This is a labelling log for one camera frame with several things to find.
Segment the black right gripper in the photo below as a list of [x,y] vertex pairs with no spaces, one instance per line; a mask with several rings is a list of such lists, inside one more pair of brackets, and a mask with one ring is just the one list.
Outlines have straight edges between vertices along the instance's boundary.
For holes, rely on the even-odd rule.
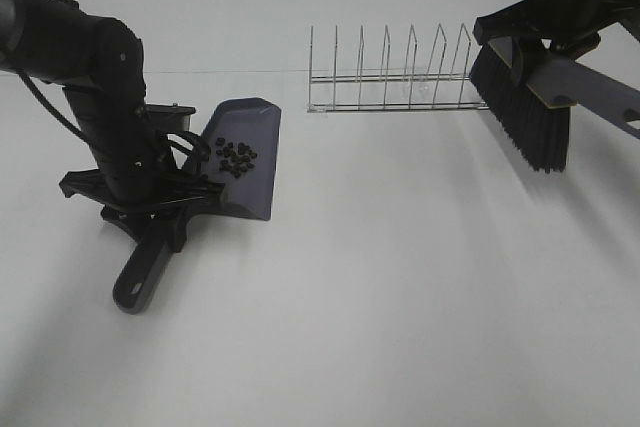
[[577,60],[599,46],[599,31],[616,23],[638,38],[639,0],[521,0],[477,18],[473,34],[481,45],[512,37],[510,76],[521,87],[535,67],[537,39],[551,41],[550,52]]

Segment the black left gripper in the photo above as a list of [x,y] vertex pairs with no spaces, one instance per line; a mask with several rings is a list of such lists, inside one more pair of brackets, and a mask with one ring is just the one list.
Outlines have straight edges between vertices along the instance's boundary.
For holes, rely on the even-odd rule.
[[[201,173],[212,147],[190,130],[154,128],[143,102],[120,104],[97,91],[66,91],[80,131],[93,143],[97,167],[70,171],[59,186],[67,198],[81,195],[124,214],[169,214],[199,205],[225,205],[225,184]],[[176,211],[165,220],[172,252],[183,250],[187,218]]]

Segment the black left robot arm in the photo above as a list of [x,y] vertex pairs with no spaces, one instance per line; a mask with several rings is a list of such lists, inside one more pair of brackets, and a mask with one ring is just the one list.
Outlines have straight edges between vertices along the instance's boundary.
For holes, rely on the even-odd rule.
[[2,70],[96,163],[63,177],[64,196],[98,202],[125,230],[152,230],[179,252],[187,222],[223,187],[202,171],[212,149],[189,129],[193,108],[147,103],[143,64],[141,39],[116,18],[70,0],[1,0]]

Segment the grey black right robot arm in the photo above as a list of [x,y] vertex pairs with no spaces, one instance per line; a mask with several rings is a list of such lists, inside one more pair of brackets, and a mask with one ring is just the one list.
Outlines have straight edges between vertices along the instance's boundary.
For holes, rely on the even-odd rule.
[[639,37],[639,0],[522,0],[475,21],[481,45],[498,38],[511,42],[510,75],[522,85],[550,50],[577,59],[599,43],[599,32],[619,23]]

